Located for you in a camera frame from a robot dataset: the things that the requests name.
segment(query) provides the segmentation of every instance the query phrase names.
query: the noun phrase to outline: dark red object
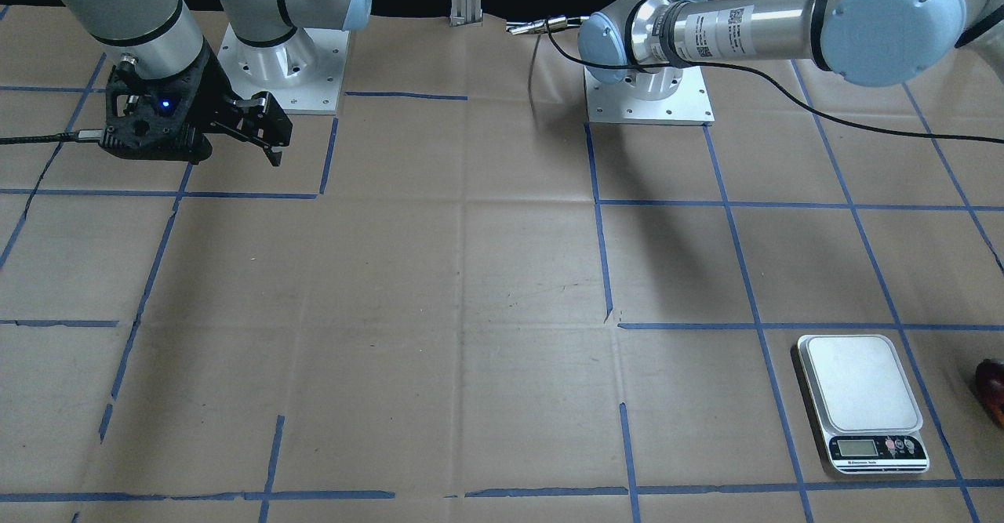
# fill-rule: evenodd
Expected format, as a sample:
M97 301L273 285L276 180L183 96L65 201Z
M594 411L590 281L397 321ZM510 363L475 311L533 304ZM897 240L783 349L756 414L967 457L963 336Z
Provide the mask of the dark red object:
M976 393L998 425L1004 427L1004 360L987 358L976 366Z

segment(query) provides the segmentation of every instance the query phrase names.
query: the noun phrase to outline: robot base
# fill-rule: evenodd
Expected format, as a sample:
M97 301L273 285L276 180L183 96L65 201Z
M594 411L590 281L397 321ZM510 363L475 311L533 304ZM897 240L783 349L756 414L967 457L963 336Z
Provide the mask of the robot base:
M286 112L335 114L348 55L348 32L303 31L308 38L298 35L276 47L251 48L238 41L233 27L228 26L218 58L234 91L243 98L271 91Z
M677 90L662 100L635 97L631 84L602 84L585 70L585 98L592 123L705 125L715 121L700 66L683 69Z

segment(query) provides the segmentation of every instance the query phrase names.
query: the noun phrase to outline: scale display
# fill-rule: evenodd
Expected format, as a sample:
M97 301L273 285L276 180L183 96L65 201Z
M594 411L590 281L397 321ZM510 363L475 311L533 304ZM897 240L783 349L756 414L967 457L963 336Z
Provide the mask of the scale display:
M920 408L893 341L882 335L805 335L798 355L826 457L844 474L931 467Z

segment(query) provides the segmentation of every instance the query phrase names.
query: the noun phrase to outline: kitchen scale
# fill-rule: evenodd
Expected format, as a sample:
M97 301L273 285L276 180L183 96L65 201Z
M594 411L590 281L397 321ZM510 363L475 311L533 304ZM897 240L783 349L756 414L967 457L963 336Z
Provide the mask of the kitchen scale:
M833 468L843 474L927 472L924 419L893 341L805 335L797 349Z

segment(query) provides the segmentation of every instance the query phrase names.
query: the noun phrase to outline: metal mounting plate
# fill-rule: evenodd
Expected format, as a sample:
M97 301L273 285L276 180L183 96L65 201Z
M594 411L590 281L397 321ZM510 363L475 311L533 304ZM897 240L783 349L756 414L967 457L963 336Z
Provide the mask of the metal mounting plate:
M585 70L589 121L646 125L705 125L715 121L700 66L685 68L680 87L664 100L641 100L631 91L631 84L602 84Z
M341 83L348 55L347 30L307 29L314 41L317 64L309 66L300 74L296 84L289 87L269 87L272 95L286 112L298 114L334 115L341 97ZM224 72L230 77L234 91L243 98L262 91L261 84L253 82L237 58L237 36L233 27L227 27L223 44L217 57Z

